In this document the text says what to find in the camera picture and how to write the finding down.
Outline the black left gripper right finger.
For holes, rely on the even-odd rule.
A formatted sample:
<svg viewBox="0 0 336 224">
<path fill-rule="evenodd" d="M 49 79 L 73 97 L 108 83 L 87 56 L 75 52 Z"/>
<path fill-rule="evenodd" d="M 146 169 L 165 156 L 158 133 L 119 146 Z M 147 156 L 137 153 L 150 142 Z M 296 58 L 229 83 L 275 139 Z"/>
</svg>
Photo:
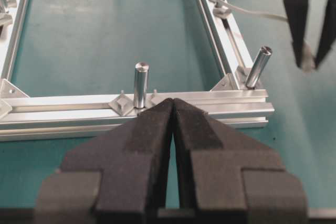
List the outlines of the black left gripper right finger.
<svg viewBox="0 0 336 224">
<path fill-rule="evenodd" d="M 275 150 L 181 99 L 173 115 L 180 204 L 194 223 L 308 223 L 303 185 Z"/>
</svg>

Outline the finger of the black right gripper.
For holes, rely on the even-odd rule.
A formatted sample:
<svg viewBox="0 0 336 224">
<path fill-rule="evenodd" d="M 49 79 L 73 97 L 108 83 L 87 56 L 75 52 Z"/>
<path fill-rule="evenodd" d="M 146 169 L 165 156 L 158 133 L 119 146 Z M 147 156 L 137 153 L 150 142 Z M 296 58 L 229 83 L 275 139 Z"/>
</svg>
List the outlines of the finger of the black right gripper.
<svg viewBox="0 0 336 224">
<path fill-rule="evenodd" d="M 308 55 L 305 32 L 309 0 L 283 0 L 283 4 L 291 33 L 296 64 L 298 67 L 302 67 L 304 58 Z"/>
<path fill-rule="evenodd" d="M 335 41 L 335 0 L 328 0 L 325 8 L 322 33 L 320 36 L 319 47 L 314 60 L 315 67 L 319 68 L 320 64 L 326 58 Z"/>
</svg>

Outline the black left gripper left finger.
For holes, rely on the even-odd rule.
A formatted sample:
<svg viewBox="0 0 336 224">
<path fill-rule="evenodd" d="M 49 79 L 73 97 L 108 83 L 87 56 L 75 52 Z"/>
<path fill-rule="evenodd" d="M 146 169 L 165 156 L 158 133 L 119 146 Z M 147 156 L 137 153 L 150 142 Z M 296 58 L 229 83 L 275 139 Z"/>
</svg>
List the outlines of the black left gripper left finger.
<svg viewBox="0 0 336 224">
<path fill-rule="evenodd" d="M 69 150 L 43 180 L 35 223 L 146 223 L 165 206 L 172 99 Z"/>
</svg>

